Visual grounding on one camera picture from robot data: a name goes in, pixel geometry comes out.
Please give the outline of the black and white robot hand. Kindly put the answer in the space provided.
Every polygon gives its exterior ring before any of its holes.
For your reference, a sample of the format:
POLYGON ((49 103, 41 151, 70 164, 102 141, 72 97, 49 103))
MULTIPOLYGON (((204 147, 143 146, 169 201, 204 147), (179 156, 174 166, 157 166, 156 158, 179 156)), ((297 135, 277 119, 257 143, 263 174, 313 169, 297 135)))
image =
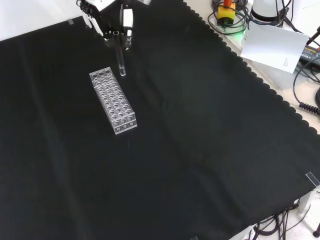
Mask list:
POLYGON ((86 27, 112 44, 113 33, 118 32, 120 44, 128 50, 134 32, 136 0, 77 0, 86 27))

